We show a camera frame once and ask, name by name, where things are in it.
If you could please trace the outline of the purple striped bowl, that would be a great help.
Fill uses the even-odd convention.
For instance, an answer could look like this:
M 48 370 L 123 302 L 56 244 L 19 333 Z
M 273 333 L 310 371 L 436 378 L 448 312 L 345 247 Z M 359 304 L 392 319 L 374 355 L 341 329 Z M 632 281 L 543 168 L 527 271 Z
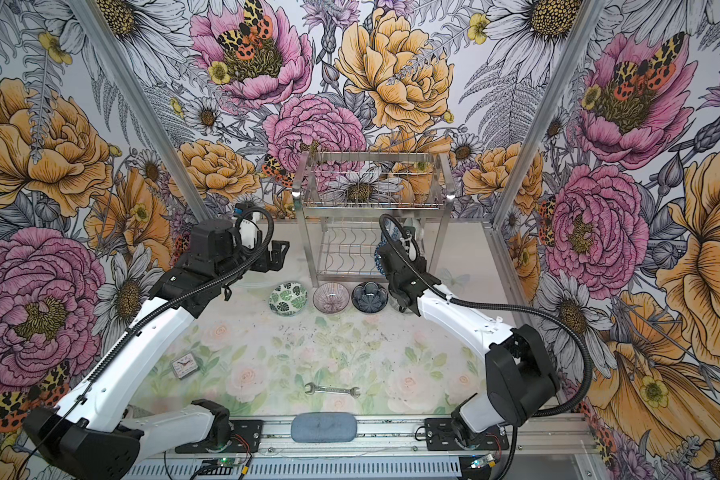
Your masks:
M 313 305 L 324 314 L 341 313 L 350 303 L 349 290 L 341 283 L 327 282 L 321 284 L 314 292 Z

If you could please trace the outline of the blue triangle pattern bowl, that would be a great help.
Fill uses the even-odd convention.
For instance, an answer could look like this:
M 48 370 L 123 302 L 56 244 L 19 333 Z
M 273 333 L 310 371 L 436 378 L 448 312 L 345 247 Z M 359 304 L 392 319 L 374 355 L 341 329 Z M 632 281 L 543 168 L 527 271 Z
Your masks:
M 404 263 L 391 247 L 387 247 L 388 238 L 382 237 L 374 251 L 374 261 L 377 270 L 383 277 L 387 277 L 387 266 L 393 269 L 401 269 Z

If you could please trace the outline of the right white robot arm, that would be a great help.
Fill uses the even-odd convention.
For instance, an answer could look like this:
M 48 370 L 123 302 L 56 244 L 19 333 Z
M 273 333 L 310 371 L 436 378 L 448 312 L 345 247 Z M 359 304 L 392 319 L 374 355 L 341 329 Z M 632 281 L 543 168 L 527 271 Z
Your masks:
M 512 327 L 458 305 L 452 292 L 426 271 L 426 260 L 413 242 L 386 240 L 379 257 L 388 291 L 402 310 L 440 325 L 484 361 L 485 388 L 451 414 L 452 430 L 462 445 L 495 426 L 523 425 L 555 396 L 560 383 L 532 326 Z

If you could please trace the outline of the green leaf pattern bowl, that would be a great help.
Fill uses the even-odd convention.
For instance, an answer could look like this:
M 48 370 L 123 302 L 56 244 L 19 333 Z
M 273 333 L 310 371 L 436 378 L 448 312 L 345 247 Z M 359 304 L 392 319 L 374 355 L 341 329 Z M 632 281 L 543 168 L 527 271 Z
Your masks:
M 308 289 L 300 282 L 289 281 L 279 284 L 270 294 L 268 305 L 270 310 L 284 317 L 295 316 L 308 303 Z

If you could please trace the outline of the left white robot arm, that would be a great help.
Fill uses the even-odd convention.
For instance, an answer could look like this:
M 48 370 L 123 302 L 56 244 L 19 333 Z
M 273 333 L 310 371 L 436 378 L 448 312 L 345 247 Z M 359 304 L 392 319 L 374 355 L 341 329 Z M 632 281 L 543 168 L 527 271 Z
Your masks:
M 212 300 L 229 297 L 250 270 L 283 267 L 289 244 L 274 240 L 274 228 L 262 207 L 195 225 L 188 251 L 92 370 L 55 406 L 30 411 L 23 430 L 31 453 L 76 479 L 121 479 L 142 460 L 185 444 L 224 449 L 232 438 L 230 413 L 214 401 L 136 419 L 125 413 L 167 348 Z

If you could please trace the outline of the dark grey petal bowl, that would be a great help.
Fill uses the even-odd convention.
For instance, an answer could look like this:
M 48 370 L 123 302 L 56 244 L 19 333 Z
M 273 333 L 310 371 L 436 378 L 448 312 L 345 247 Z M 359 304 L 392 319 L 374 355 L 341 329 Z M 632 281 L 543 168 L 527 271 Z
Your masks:
M 388 304 L 389 295 L 385 287 L 373 281 L 357 285 L 351 294 L 353 306 L 360 312 L 376 314 Z

